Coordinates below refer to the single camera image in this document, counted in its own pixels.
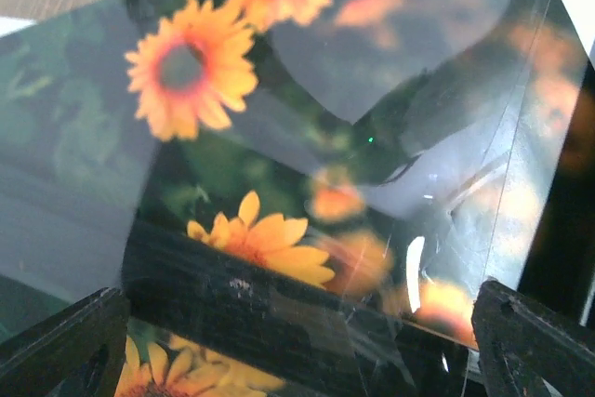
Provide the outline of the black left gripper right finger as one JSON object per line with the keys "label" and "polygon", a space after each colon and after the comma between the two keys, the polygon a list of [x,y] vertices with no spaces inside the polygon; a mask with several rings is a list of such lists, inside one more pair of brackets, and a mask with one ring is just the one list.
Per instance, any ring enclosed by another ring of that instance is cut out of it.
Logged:
{"label": "black left gripper right finger", "polygon": [[497,280],[483,282],[471,316],[489,396],[594,394],[594,332]]}

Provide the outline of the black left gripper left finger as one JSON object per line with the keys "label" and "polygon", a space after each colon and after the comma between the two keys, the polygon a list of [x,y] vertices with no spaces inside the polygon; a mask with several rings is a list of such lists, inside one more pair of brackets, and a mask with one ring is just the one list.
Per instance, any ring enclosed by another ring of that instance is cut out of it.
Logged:
{"label": "black left gripper left finger", "polygon": [[1,344],[1,394],[113,396],[126,356],[129,303],[102,288]]}

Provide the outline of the black picture frame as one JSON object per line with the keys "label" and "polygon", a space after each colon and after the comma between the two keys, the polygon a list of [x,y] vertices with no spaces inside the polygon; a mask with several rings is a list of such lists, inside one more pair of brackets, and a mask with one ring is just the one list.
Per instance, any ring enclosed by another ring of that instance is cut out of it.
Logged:
{"label": "black picture frame", "polygon": [[407,396],[475,346],[497,280],[594,325],[594,70],[459,55],[255,58],[230,134],[158,154],[122,278],[134,315],[329,395]]}

